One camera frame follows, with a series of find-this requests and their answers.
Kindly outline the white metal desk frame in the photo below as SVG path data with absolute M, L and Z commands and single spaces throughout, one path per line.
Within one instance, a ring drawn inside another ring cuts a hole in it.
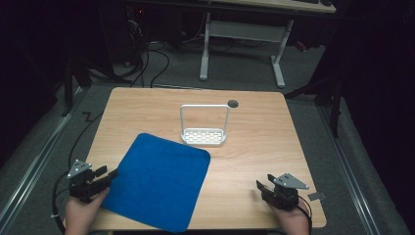
M 281 71 L 280 60 L 291 34 L 293 24 L 293 20 L 288 20 L 285 26 L 216 21 L 210 18 L 210 13 L 207 13 L 200 80 L 208 79 L 209 40 L 212 37 L 244 39 L 279 44 L 276 54 L 270 57 L 270 62 L 274 71 L 277 86 L 279 88 L 284 88 L 286 84 Z

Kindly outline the blue cloth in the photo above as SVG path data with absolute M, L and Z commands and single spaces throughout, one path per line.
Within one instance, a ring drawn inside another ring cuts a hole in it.
M 209 163 L 205 150 L 141 133 L 118 165 L 103 208 L 168 232 L 183 232 Z

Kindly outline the white rack with handle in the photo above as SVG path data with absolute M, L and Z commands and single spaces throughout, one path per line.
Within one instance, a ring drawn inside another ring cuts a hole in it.
M 223 108 L 226 110 L 222 128 L 213 127 L 185 127 L 184 111 L 191 108 Z M 187 104 L 180 107 L 181 139 L 187 145 L 193 146 L 221 146 L 227 137 L 227 123 L 231 107 L 225 104 Z

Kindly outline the person's left hand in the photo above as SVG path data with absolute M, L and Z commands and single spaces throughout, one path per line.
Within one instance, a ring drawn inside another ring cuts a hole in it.
M 78 199 L 70 197 L 66 204 L 65 235 L 87 235 L 109 192 L 110 189 L 106 188 L 95 196 L 89 204 L 82 203 Z

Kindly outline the aluminium floor rail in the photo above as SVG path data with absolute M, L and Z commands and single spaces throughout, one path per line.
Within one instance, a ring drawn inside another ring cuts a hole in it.
M 64 92 L 29 131 L 11 159 L 0 169 L 0 235 L 59 235 L 52 217 L 55 184 L 68 169 L 76 139 L 85 122 L 79 112 L 87 90 L 77 88 L 74 107 L 63 117 Z
M 358 213 L 358 216 L 362 222 L 362 225 L 367 235 L 381 235 L 379 227 L 375 221 L 375 218 L 369 208 L 368 202 L 361 190 L 361 187 L 357 181 L 357 178 L 349 164 L 346 156 L 346 152 L 342 146 L 342 143 L 338 137 L 335 136 L 331 129 L 329 112 L 326 108 L 316 108 L 318 114 L 322 118 L 324 126 L 330 136 L 331 142 L 334 146 L 337 161 L 340 165 L 344 181 L 346 183 L 347 190 L 351 196 L 354 207 Z

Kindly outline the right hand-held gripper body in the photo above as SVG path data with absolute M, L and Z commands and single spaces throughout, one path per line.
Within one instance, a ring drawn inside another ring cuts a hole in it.
M 261 195 L 261 199 L 279 210 L 290 211 L 299 204 L 298 190 L 308 190 L 309 186 L 290 173 L 284 173 L 276 178 L 277 184 L 271 182 L 274 188 L 268 189 L 270 195 Z

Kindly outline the black metal stand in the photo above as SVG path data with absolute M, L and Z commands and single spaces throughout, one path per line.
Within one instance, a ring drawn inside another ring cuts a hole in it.
M 343 79 L 340 76 L 323 78 L 319 81 L 311 81 L 309 84 L 284 95 L 286 99 L 293 99 L 301 94 L 315 94 L 316 106 L 331 106 L 329 127 L 332 134 L 338 138 L 339 117 L 341 114 Z
M 89 70 L 82 58 L 70 57 L 65 63 L 64 96 L 65 108 L 63 117 L 66 117 L 73 108 L 74 93 L 73 81 L 76 80 L 80 88 L 90 88 L 92 79 Z

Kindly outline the person's right hand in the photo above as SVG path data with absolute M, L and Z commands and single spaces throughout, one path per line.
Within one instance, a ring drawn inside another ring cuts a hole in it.
M 303 201 L 299 201 L 291 211 L 279 210 L 269 205 L 280 227 L 287 235 L 310 235 L 308 215 L 309 210 Z

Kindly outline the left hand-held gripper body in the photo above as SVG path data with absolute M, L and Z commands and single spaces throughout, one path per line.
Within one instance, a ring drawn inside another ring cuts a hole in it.
M 69 194 L 83 203 L 90 203 L 92 197 L 105 189 L 100 189 L 97 181 L 105 176 L 95 176 L 92 164 L 76 160 L 67 174 Z

